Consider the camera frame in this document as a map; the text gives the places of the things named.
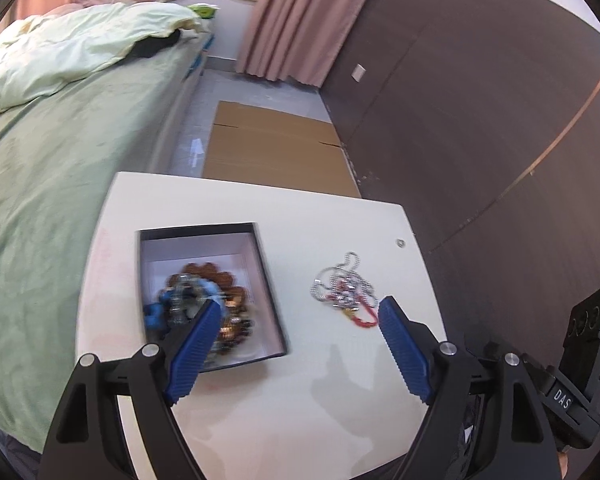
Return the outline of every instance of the gray floor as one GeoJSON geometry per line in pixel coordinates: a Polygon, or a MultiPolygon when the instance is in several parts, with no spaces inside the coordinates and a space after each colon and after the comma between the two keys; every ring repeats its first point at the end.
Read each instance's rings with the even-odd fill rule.
{"type": "Polygon", "coordinates": [[[318,94],[311,87],[205,70],[200,77],[171,159],[170,174],[202,176],[211,127],[220,101],[272,108],[280,112],[331,122],[318,94]]]}

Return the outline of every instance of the table top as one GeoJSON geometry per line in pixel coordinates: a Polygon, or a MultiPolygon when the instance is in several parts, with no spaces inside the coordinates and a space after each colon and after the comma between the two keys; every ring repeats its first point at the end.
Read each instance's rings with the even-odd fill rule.
{"type": "MultiPolygon", "coordinates": [[[[445,339],[401,206],[290,189],[146,173],[116,175],[82,284],[76,356],[126,358],[144,343],[136,231],[256,222],[290,353],[198,377],[173,413],[208,480],[340,480],[404,454],[426,412],[377,328],[314,300],[315,275],[347,251],[376,295],[445,339]]],[[[155,478],[129,399],[126,440],[140,480],[155,478]]]]}

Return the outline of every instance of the flattened cardboard box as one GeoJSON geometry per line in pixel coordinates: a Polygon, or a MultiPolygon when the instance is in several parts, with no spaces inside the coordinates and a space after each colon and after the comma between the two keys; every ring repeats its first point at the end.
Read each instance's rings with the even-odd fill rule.
{"type": "Polygon", "coordinates": [[[332,124],[224,101],[202,177],[360,197],[332,124]]]}

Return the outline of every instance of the wall outlet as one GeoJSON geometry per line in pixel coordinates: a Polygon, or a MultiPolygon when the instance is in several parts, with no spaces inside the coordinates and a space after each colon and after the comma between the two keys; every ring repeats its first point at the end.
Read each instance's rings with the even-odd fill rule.
{"type": "Polygon", "coordinates": [[[353,72],[351,73],[351,77],[353,79],[355,79],[356,82],[359,83],[360,80],[362,79],[362,76],[365,75],[365,72],[366,72],[366,69],[362,65],[358,64],[353,69],[353,72]]]}

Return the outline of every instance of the baseboard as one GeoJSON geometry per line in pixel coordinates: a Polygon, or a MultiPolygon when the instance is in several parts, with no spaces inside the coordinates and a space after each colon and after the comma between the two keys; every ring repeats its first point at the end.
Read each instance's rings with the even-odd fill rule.
{"type": "Polygon", "coordinates": [[[222,72],[235,72],[235,59],[225,57],[209,56],[206,58],[206,68],[209,70],[220,70],[222,72]]]}

